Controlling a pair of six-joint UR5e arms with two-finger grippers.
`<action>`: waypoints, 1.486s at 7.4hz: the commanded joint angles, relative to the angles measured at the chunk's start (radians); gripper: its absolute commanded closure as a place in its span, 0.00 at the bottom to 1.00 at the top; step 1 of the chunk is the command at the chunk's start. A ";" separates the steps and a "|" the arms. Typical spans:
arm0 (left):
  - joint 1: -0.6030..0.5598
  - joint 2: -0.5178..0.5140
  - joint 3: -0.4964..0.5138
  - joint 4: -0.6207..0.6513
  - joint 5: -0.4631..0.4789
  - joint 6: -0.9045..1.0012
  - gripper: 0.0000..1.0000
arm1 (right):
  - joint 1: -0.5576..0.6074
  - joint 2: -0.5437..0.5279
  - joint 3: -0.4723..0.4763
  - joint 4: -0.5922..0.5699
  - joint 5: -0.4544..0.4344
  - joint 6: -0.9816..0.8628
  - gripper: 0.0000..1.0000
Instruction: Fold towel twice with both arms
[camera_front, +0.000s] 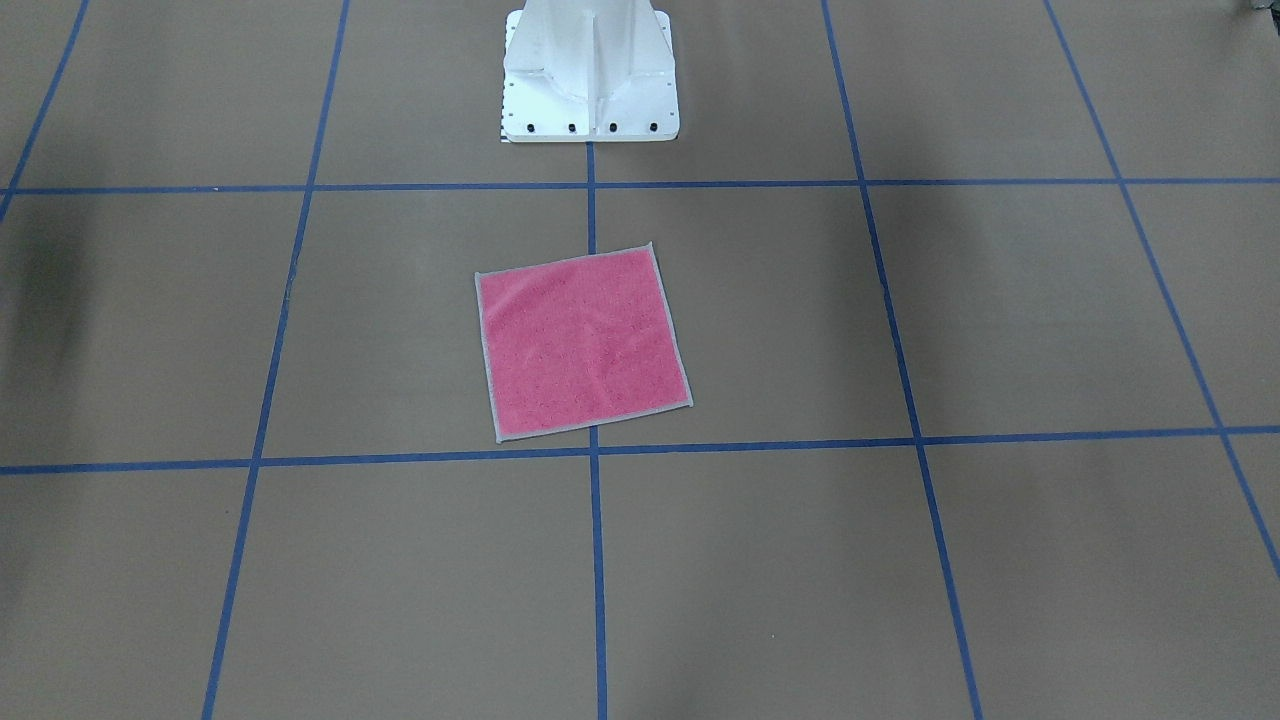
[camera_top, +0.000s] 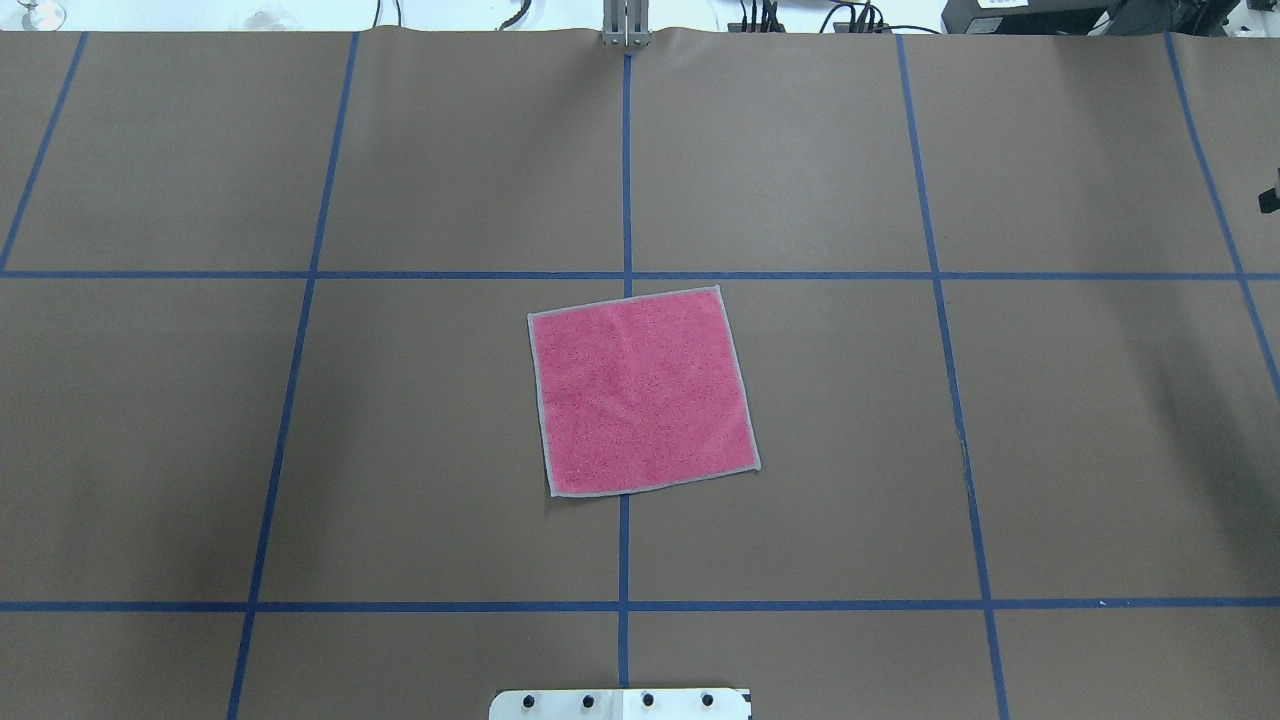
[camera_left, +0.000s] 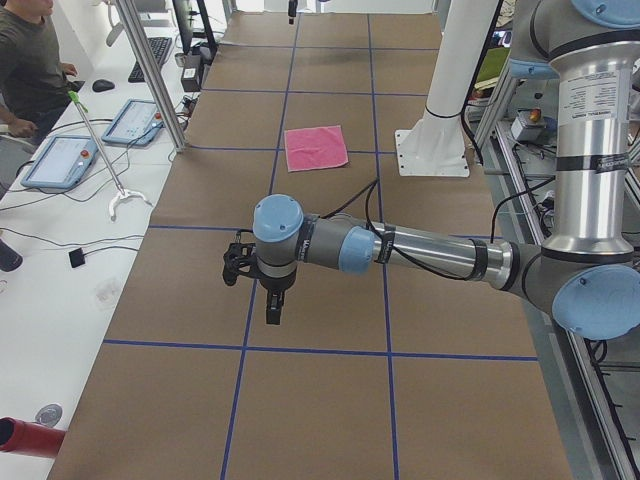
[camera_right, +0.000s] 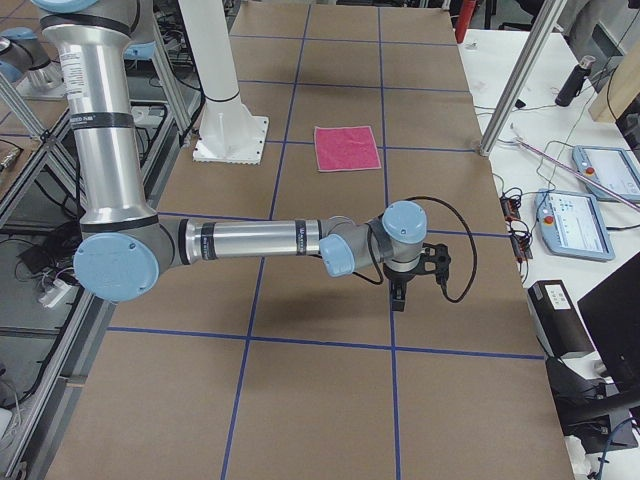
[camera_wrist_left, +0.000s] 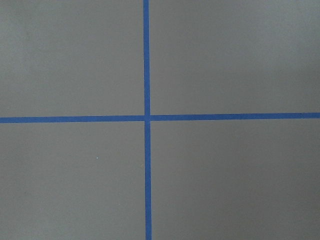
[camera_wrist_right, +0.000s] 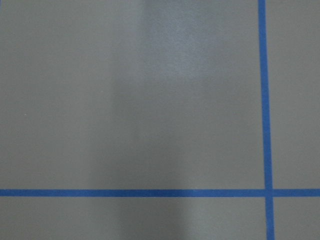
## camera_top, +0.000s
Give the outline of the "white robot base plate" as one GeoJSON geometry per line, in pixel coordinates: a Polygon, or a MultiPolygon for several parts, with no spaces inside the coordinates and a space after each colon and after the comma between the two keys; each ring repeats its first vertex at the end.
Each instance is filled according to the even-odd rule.
{"type": "Polygon", "coordinates": [[[735,688],[503,691],[489,719],[751,719],[749,691],[735,688]]]}

